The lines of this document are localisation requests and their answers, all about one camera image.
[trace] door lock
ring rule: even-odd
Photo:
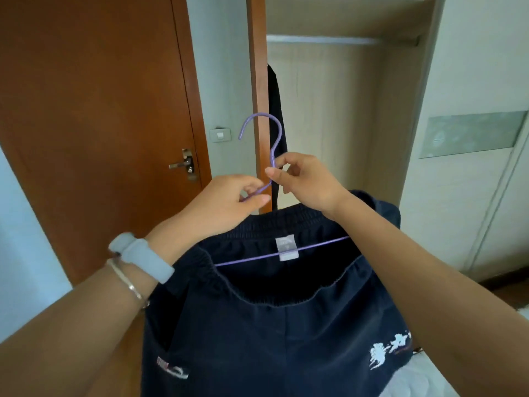
[[[173,163],[169,165],[169,169],[173,170],[175,168],[184,167],[187,171],[188,179],[195,180],[195,162],[193,161],[193,154],[189,149],[182,149],[183,161],[178,163]]]

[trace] hanger hook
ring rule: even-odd
[[[277,124],[277,128],[279,129],[279,132],[277,134],[277,139],[274,142],[274,145],[272,145],[272,147],[270,148],[270,166],[271,167],[275,167],[276,166],[276,158],[275,158],[276,148],[277,148],[277,145],[279,145],[279,141],[281,140],[281,137],[283,136],[283,126],[281,125],[281,122],[279,122],[279,119],[277,119],[275,116],[273,116],[272,114],[269,114],[269,113],[254,113],[254,114],[252,114],[251,116],[249,116],[244,121],[244,124],[242,124],[241,132],[239,132],[239,140],[242,139],[242,134],[244,133],[244,130],[246,129],[246,126],[248,125],[248,123],[251,120],[253,120],[255,117],[258,117],[258,116],[268,117],[269,119],[273,120]],[[262,188],[259,188],[257,191],[252,193],[252,195],[260,194],[266,188],[268,188],[271,184],[272,184],[272,180],[270,180],[267,185],[263,186]]]

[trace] wardrobe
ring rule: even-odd
[[[477,280],[527,266],[529,0],[247,7],[254,111],[267,107],[267,63],[289,150],[398,205],[404,232]],[[280,191],[280,208],[295,203]]]

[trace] bangle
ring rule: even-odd
[[[134,287],[134,284],[131,283],[131,281],[128,279],[128,277],[126,275],[123,274],[123,272],[121,271],[121,269],[116,265],[116,262],[115,260],[117,260],[118,258],[112,258],[112,259],[109,259],[106,261],[106,264],[109,265],[110,267],[112,267],[112,269],[114,270],[114,272],[117,274],[117,277],[120,278],[120,280],[122,280],[122,282],[125,283],[125,285],[127,287],[129,287],[129,290],[132,291],[134,293],[134,295],[136,296],[137,299],[139,299],[140,301],[142,301],[143,303],[143,306],[142,306],[142,309],[145,309],[146,307],[149,306],[149,300],[146,300],[141,294],[140,292],[136,289],[136,287]]]

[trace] hanging clothing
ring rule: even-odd
[[[354,192],[400,226],[398,208]],[[301,204],[253,215],[175,263],[146,311],[142,396],[378,396],[411,334],[353,241],[215,267],[346,235]]]
[[[281,122],[283,127],[283,136],[277,145],[275,157],[281,156],[288,152],[287,137],[285,136],[285,123],[283,122],[283,113],[281,112],[281,98],[279,96],[279,85],[277,84],[276,73],[271,66],[268,66],[268,110]],[[270,144],[273,145],[279,134],[277,124],[270,120]],[[277,197],[279,195],[279,185],[272,182],[272,210],[277,210]]]

